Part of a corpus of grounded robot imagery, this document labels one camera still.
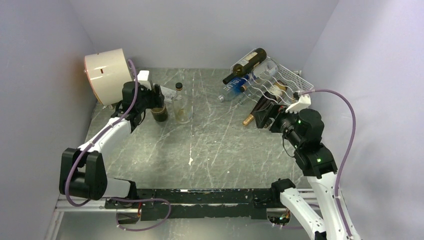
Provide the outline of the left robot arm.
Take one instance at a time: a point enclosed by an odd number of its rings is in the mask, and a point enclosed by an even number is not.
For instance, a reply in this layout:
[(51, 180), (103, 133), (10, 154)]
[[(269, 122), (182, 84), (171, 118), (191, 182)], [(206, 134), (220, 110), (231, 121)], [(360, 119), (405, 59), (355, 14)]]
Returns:
[(134, 207), (139, 200), (136, 183), (107, 177), (104, 160), (144, 121), (147, 109), (164, 106), (160, 85), (148, 88), (144, 83), (126, 82), (122, 100), (115, 106), (107, 124), (86, 143), (78, 148), (67, 148), (62, 153), (59, 192), (68, 200), (71, 197), (118, 198), (124, 207)]

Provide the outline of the dark primitivo wine bottle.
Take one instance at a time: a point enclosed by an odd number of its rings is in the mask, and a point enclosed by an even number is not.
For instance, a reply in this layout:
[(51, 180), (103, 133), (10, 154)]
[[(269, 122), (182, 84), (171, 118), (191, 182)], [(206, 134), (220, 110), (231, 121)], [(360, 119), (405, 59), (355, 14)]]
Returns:
[(169, 114), (166, 105), (162, 109), (152, 108), (150, 111), (155, 121), (162, 123), (168, 120)]

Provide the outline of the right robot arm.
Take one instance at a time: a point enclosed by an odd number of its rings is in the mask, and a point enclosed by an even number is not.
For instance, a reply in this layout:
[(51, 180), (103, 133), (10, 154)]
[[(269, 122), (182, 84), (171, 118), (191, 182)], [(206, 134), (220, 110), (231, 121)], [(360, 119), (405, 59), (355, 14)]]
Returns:
[(294, 147), (293, 157), (307, 178), (316, 197), (321, 214), (317, 214), (289, 179), (272, 183), (270, 202), (285, 206), (298, 220), (312, 240), (359, 240), (359, 233), (347, 212), (346, 202), (336, 188), (337, 167), (331, 151), (322, 143), (324, 122), (318, 111), (302, 109), (290, 113), (284, 105), (270, 104), (253, 112), (257, 128), (269, 121), (272, 133)]

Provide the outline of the clear bottle black cap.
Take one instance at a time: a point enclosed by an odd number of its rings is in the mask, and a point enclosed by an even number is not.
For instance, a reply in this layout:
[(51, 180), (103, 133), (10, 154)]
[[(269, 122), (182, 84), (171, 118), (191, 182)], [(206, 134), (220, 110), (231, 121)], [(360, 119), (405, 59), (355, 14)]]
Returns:
[(172, 98), (172, 109), (175, 120), (180, 124), (187, 124), (192, 120), (192, 105), (189, 103), (187, 90), (181, 82), (175, 84), (176, 94)]

